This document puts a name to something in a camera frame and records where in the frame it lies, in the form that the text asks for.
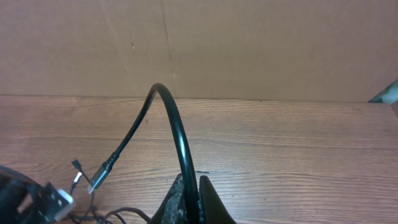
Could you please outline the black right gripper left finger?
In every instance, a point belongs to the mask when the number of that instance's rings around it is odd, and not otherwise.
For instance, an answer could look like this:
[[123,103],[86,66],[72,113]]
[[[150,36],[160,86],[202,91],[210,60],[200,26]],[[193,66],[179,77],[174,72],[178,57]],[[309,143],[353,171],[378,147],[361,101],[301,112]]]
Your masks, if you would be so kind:
[[184,224],[187,222],[183,177],[176,176],[150,224]]

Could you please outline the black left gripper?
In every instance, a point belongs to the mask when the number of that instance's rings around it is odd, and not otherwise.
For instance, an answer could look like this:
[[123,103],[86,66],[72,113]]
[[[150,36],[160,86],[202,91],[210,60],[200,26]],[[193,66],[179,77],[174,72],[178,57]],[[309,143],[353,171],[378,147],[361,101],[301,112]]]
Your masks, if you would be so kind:
[[62,199],[51,183],[40,185],[1,166],[1,224],[55,223],[61,209]]

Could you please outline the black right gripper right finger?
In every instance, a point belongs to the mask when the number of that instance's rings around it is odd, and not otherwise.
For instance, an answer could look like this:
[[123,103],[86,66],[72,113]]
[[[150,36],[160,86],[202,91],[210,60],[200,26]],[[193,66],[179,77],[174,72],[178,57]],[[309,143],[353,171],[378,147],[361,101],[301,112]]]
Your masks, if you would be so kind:
[[199,193],[204,223],[236,224],[222,203],[210,179],[205,175],[200,177]]

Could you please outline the black USB cable silver plug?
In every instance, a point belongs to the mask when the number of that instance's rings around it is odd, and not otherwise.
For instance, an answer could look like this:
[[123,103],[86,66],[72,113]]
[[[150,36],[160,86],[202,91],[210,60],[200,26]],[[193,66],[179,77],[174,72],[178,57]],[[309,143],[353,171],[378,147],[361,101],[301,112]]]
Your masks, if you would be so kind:
[[198,196],[197,179],[193,166],[192,156],[190,153],[190,148],[188,145],[187,136],[185,134],[183,123],[177,105],[175,103],[175,100],[173,99],[173,96],[169,92],[167,87],[161,83],[156,83],[152,85],[145,99],[145,102],[142,106],[142,109],[140,110],[130,130],[127,132],[126,136],[121,141],[120,145],[116,148],[116,150],[110,155],[110,157],[105,162],[102,163],[102,165],[96,171],[94,176],[90,179],[87,191],[89,194],[93,193],[94,190],[99,188],[99,186],[108,176],[108,174],[111,172],[113,165],[116,163],[120,154],[127,146],[128,142],[131,140],[134,133],[141,124],[142,120],[144,119],[156,94],[160,95],[164,103],[168,119],[170,122],[172,135],[174,138],[174,143],[177,150],[178,160],[183,179],[187,218],[190,223],[198,223],[200,209],[198,205],[199,196]]

